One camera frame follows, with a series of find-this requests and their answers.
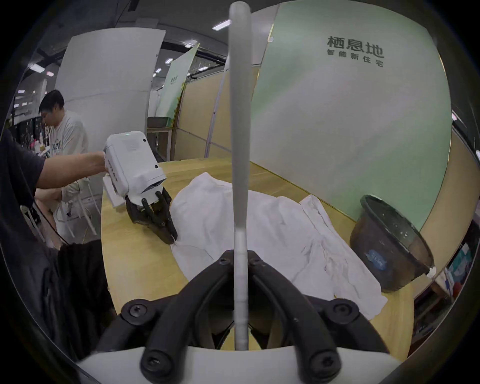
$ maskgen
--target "white partition wall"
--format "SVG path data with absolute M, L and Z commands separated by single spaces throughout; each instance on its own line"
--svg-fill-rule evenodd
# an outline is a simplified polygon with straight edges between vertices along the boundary
M 275 21 L 277 11 L 278 4 L 252 13 L 252 65 L 262 64 L 268 35 Z M 225 69 L 230 69 L 228 61 L 225 64 Z
M 165 31 L 112 28 L 75 36 L 57 77 L 65 108 L 78 113 L 89 150 L 113 133 L 144 131 L 152 74 Z

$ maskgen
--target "human arm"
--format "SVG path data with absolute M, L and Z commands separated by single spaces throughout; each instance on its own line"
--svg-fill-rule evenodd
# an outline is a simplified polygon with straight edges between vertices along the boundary
M 105 171 L 105 154 L 101 151 L 55 156 L 45 160 L 36 187 L 61 188 L 76 180 Z

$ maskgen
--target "robotic hand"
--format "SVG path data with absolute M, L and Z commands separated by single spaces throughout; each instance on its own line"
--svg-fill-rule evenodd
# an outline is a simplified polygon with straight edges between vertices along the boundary
M 148 226 L 164 243 L 172 244 L 177 231 L 170 216 L 167 179 L 155 160 L 145 135 L 139 131 L 111 135 L 105 145 L 108 175 L 103 185 L 112 205 L 126 204 L 133 223 Z

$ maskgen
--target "white t-shirt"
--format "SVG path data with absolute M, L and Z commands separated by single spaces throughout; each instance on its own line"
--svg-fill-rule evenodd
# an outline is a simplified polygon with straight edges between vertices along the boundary
M 48 141 L 50 156 L 75 155 L 88 152 L 88 138 L 80 116 L 65 111 L 65 116 L 57 127 L 50 127 Z M 62 201 L 67 202 L 80 193 L 88 179 L 73 182 L 62 190 Z
M 171 249 L 188 280 L 233 249 L 230 183 L 205 172 L 177 194 L 170 212 L 178 231 Z M 367 319 L 387 302 L 378 281 L 337 234 L 315 196 L 296 203 L 248 191 L 247 246 L 305 295 L 352 300 Z

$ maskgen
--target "white pole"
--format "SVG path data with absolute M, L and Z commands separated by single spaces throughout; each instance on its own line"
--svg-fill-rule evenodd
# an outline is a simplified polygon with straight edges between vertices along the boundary
M 247 201 L 250 173 L 252 21 L 243 1 L 230 5 L 230 126 L 232 138 L 235 349 L 248 350 Z

